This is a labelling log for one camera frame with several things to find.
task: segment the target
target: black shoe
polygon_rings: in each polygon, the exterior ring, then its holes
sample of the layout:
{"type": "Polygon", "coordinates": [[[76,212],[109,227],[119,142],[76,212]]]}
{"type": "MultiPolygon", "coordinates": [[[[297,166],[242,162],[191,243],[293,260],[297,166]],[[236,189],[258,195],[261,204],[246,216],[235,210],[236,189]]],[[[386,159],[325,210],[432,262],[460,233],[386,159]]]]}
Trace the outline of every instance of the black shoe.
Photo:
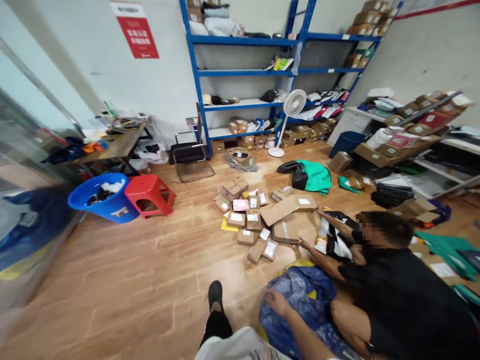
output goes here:
{"type": "Polygon", "coordinates": [[[222,283],[215,280],[208,288],[208,307],[211,310],[214,303],[220,304],[221,312],[224,312],[224,304],[222,302],[222,283]]]}

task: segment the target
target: short black hair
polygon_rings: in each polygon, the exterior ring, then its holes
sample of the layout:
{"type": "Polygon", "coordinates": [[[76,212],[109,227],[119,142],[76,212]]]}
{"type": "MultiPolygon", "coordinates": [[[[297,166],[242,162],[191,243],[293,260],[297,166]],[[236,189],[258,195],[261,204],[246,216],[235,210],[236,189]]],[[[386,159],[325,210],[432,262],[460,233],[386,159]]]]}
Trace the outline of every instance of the short black hair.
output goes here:
{"type": "Polygon", "coordinates": [[[363,211],[356,216],[362,222],[382,231],[391,243],[407,248],[414,236],[414,228],[404,219],[386,211],[363,211]]]}

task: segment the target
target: red box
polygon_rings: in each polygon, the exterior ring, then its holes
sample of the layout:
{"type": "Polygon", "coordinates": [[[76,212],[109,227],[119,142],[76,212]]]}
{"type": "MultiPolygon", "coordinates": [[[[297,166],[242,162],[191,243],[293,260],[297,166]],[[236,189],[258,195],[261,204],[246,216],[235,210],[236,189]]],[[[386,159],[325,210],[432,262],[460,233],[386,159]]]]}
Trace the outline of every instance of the red box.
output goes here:
{"type": "Polygon", "coordinates": [[[401,132],[392,136],[387,144],[397,148],[411,148],[420,136],[408,132],[401,132]]]}
{"type": "Polygon", "coordinates": [[[428,125],[431,128],[440,128],[447,125],[454,119],[453,116],[438,112],[431,111],[425,114],[424,117],[418,122],[419,124],[428,125]]]}

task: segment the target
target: black office chair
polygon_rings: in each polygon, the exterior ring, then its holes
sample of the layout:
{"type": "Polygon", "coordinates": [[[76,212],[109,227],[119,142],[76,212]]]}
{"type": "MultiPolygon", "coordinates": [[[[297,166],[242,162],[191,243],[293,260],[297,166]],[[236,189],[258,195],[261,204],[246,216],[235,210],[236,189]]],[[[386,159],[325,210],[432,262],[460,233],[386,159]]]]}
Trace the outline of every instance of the black office chair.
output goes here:
{"type": "Polygon", "coordinates": [[[168,159],[168,163],[171,165],[175,164],[176,172],[182,183],[189,183],[189,182],[200,180],[200,179],[210,178],[215,175],[214,169],[207,162],[207,153],[205,152],[205,148],[204,148],[206,145],[203,143],[203,140],[202,140],[202,129],[204,128],[204,119],[202,117],[202,112],[200,111],[200,106],[198,102],[196,103],[196,112],[198,114],[198,124],[196,127],[197,130],[176,133],[175,134],[176,144],[170,147],[170,156],[168,159]],[[199,141],[179,143],[179,139],[178,139],[179,135],[190,134],[190,133],[198,133],[199,141]],[[206,175],[202,175],[200,177],[196,177],[189,180],[184,180],[182,175],[180,175],[179,164],[188,165],[188,164],[197,164],[197,163],[204,163],[204,162],[208,165],[208,168],[210,170],[210,172],[207,173],[206,175]]]}

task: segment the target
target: red sign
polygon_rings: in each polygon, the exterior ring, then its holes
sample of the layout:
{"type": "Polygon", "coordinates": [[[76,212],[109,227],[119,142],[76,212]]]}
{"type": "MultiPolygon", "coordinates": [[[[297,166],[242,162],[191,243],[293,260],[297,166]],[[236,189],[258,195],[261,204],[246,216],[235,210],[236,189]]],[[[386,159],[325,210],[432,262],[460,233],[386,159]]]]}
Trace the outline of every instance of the red sign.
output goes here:
{"type": "Polygon", "coordinates": [[[112,1],[111,7],[135,59],[159,59],[142,4],[112,1]]]}

